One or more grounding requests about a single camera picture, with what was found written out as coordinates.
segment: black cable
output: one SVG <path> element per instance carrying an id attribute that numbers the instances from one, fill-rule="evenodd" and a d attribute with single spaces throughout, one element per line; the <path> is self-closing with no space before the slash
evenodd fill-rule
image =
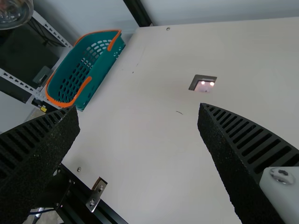
<path id="1" fill-rule="evenodd" d="M 56 42 L 56 41 L 51 40 L 50 38 L 48 38 L 48 37 L 46 36 L 46 34 L 43 32 L 43 30 L 42 30 L 42 28 L 41 28 L 41 25 L 40 25 L 37 21 L 35 21 L 35 20 L 34 20 L 34 22 L 37 24 L 37 26 L 39 27 L 39 29 L 41 30 L 41 32 L 43 33 L 43 35 L 44 35 L 45 38 L 47 38 L 49 41 L 51 41 L 51 43 L 53 43 L 53 44 L 55 43 L 57 46 L 64 47 L 64 45 L 63 45 L 62 43 Z"/>
<path id="2" fill-rule="evenodd" d="M 33 27 L 30 23 L 28 22 L 28 25 L 38 34 L 40 35 L 40 37 L 45 41 L 44 45 L 47 45 L 47 43 L 49 44 L 49 41 L 43 36 L 41 35 L 41 33 L 36 29 L 36 27 Z"/>
<path id="3" fill-rule="evenodd" d="M 29 215 L 43 214 L 43 213 L 46 213 L 49 211 L 55 211 L 55 209 L 48 209 L 48 210 L 44 210 L 44 211 L 34 211 L 34 212 L 29 213 Z"/>

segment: orange basket handle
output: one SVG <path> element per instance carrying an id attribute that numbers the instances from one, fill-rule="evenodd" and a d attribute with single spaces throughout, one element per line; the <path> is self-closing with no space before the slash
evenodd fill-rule
<path id="1" fill-rule="evenodd" d="M 111 31 L 116 31 L 117 34 L 115 35 L 115 37 L 112 39 L 112 41 L 110 42 L 110 44 L 108 45 L 107 50 L 111 51 L 116 39 L 119 37 L 119 35 L 121 34 L 121 29 L 108 29 L 108 30 L 101 30 L 101 31 L 95 31 L 95 32 L 91 32 L 88 34 L 83 35 L 82 37 L 80 37 L 75 43 L 74 43 L 74 47 L 75 45 L 81 41 L 85 36 L 90 35 L 90 34 L 96 34 L 96 33 L 103 33 L 103 32 L 111 32 Z"/>
<path id="2" fill-rule="evenodd" d="M 87 77 L 87 78 L 84 80 L 84 82 L 83 82 L 82 85 L 80 86 L 80 89 L 78 90 L 78 92 L 76 93 L 76 95 L 74 96 L 74 98 L 71 100 L 71 102 L 69 102 L 69 103 L 63 103 L 63 102 L 59 102 L 59 101 L 53 99 L 53 98 L 48 94 L 48 85 L 49 85 L 51 79 L 53 78 L 53 75 L 55 74 L 55 72 L 56 72 L 56 71 L 53 72 L 53 74 L 51 75 L 51 77 L 48 79 L 48 81 L 47 81 L 47 83 L 46 83 L 46 88 L 45 88 L 45 94 L 46 94 L 46 97 L 47 97 L 47 99 L 48 99 L 51 103 L 53 103 L 53 104 L 55 104 L 55 105 L 57 105 L 57 106 L 60 106 L 60 107 L 69 107 L 69 106 L 72 106 L 72 105 L 75 103 L 76 99 L 79 97 L 79 95 L 80 95 L 80 93 L 82 92 L 82 90 L 85 88 L 85 86 L 92 80 L 92 77 L 89 76 L 89 77 Z"/>

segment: white wall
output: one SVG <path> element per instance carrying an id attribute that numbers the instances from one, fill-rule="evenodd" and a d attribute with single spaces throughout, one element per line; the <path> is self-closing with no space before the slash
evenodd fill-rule
<path id="1" fill-rule="evenodd" d="M 86 33 L 119 28 L 127 41 L 138 27 L 123 0 L 35 0 L 34 9 L 71 44 Z"/>
<path id="2" fill-rule="evenodd" d="M 1 91 L 0 104 L 0 133 L 22 124 L 33 110 L 33 106 L 24 104 Z"/>
<path id="3" fill-rule="evenodd" d="M 155 25 L 299 16 L 298 0 L 142 0 Z"/>

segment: bolt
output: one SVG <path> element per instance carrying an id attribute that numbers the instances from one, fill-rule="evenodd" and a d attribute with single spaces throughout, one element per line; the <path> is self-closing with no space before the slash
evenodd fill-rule
<path id="1" fill-rule="evenodd" d="M 94 206 L 94 199 L 90 200 L 89 205 Z"/>

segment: black frame bar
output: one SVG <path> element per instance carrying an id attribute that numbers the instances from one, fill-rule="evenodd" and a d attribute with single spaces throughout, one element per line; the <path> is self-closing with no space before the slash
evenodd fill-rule
<path id="1" fill-rule="evenodd" d="M 123 0 L 140 27 L 149 27 L 152 21 L 140 0 Z"/>

